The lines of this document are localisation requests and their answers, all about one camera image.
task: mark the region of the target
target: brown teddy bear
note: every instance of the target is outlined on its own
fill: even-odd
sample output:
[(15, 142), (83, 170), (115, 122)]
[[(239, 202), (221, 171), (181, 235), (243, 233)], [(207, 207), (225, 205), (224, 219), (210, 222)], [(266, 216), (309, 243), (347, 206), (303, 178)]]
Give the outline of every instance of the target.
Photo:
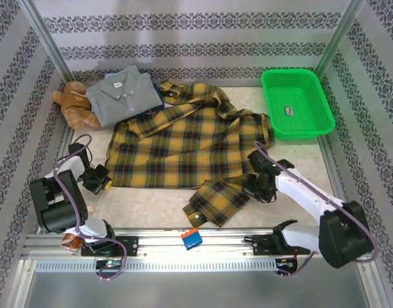
[(93, 127), (99, 127), (100, 122), (91, 112), (91, 103), (85, 93), (87, 87), (79, 81), (70, 81), (64, 88), (63, 93), (53, 92), (53, 100), (61, 105), (61, 111), (68, 125), (75, 130), (81, 128), (84, 123)]

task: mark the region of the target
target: blue cloth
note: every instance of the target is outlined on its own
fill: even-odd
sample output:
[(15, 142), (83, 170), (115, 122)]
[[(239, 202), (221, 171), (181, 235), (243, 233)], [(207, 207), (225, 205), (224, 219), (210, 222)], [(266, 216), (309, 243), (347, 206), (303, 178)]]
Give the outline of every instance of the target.
[[(107, 78), (107, 77), (109, 77), (109, 76), (112, 76), (112, 75), (115, 75), (115, 74), (116, 74), (116, 73), (107, 73), (107, 74), (105, 74), (105, 78)], [(164, 99), (162, 98), (161, 93), (160, 93), (159, 90), (158, 90), (157, 84), (156, 84), (156, 83), (153, 83), (152, 85), (153, 85), (154, 89), (157, 91), (157, 94), (158, 94), (158, 96), (159, 96), (159, 98), (160, 98), (160, 100), (161, 100), (161, 105), (155, 106), (155, 107), (153, 107), (153, 108), (151, 108), (151, 109), (149, 109), (149, 110), (147, 110), (147, 111), (141, 112), (141, 113), (136, 114), (136, 115), (134, 115), (134, 116), (132, 116), (132, 117), (140, 117), (141, 115), (143, 116), (143, 115), (145, 115), (145, 114), (149, 114), (150, 112), (154, 112), (154, 111), (161, 110), (161, 109), (163, 109), (163, 108), (165, 107)]]

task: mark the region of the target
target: gray shirt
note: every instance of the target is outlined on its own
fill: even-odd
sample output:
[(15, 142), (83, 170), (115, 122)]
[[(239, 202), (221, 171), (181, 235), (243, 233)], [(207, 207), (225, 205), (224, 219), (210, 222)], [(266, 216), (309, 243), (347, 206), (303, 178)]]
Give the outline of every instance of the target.
[(150, 75), (134, 65), (89, 87), (86, 95), (102, 127), (161, 104)]

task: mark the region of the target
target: small label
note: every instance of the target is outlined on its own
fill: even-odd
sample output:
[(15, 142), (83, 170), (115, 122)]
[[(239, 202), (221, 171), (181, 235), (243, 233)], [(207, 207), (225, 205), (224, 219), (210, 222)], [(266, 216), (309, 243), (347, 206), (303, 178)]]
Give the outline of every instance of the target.
[(287, 116), (293, 116), (292, 107), (285, 107), (285, 114), (286, 114)]

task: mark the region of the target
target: patterned wallpaper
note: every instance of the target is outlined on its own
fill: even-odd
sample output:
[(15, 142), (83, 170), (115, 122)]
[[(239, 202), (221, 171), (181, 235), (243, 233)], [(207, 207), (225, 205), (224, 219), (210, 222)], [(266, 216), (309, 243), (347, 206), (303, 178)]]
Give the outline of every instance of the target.
[(267, 67), (314, 68), (349, 0), (55, 2), (35, 4), (78, 80), (136, 64), (156, 80), (258, 86)]
[(329, 144), (340, 181), (365, 208), (393, 307), (393, 1), (364, 4), (322, 83), (336, 119)]
[(0, 307), (35, 231), (28, 184), (50, 172), (66, 127), (50, 95), (60, 82), (18, 3), (0, 0)]

